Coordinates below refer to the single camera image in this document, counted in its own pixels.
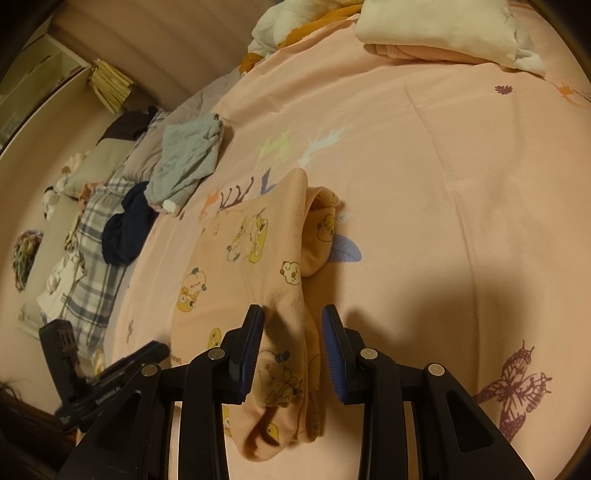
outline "wall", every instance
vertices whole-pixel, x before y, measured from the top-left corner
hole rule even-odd
[[[41,345],[17,326],[21,308],[11,268],[12,247],[26,229],[43,230],[41,197],[74,153],[91,149],[114,117],[87,87],[39,136],[0,192],[0,381],[11,381],[34,407],[53,412],[59,398]]]

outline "hair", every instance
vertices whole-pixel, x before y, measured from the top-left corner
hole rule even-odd
[[[51,479],[74,448],[72,435],[53,418],[24,403],[0,382],[0,465],[4,480]]]

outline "dark blue cloth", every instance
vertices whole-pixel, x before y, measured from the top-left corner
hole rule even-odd
[[[121,205],[123,213],[113,215],[101,235],[103,258],[111,265],[129,265],[142,251],[152,225],[158,216],[144,195],[147,181],[133,187]]]

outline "orange deer print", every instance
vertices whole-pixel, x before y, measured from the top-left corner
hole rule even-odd
[[[205,205],[203,206],[203,210],[201,210],[201,213],[199,214],[200,221],[203,222],[207,218],[207,209],[219,200],[221,191],[222,191],[222,189],[220,187],[218,187],[215,190],[211,190],[207,194],[207,199],[205,200]]]

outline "garment with cartoon print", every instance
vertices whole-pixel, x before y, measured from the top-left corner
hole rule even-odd
[[[302,282],[330,256],[339,205],[330,190],[308,188],[297,168],[265,195],[206,220],[191,255],[173,316],[175,358],[186,363],[220,346],[250,304],[265,310],[251,393],[223,408],[224,431],[246,458],[269,459],[321,431],[319,334]]]

